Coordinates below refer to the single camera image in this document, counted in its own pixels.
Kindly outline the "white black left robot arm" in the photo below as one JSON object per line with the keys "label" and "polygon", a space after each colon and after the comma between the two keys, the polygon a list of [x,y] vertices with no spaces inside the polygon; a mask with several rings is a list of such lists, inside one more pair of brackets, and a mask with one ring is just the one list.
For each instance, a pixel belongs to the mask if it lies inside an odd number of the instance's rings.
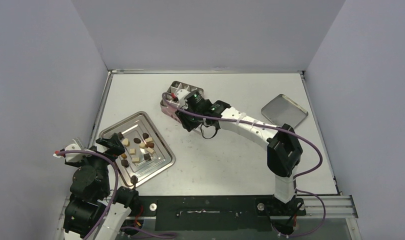
{"label": "white black left robot arm", "polygon": [[97,139],[96,143],[106,148],[99,152],[95,145],[85,148],[74,138],[54,153],[54,157],[76,168],[64,210],[62,239],[114,240],[128,216],[143,213],[138,191],[118,185],[115,161],[126,151],[122,140],[121,133]]}

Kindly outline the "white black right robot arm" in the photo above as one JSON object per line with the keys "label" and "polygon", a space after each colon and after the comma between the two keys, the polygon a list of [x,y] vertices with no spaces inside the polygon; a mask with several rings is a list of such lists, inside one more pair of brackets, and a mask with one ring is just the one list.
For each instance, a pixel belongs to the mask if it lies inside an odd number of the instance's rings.
{"label": "white black right robot arm", "polygon": [[196,128],[214,127],[244,137],[266,151],[266,164],[275,175],[273,207],[280,214],[286,214],[293,206],[295,197],[296,167],[303,153],[294,129],[284,124],[281,130],[246,115],[230,104],[205,99],[198,90],[177,90],[167,95],[170,103],[177,107],[175,115],[187,131]]}

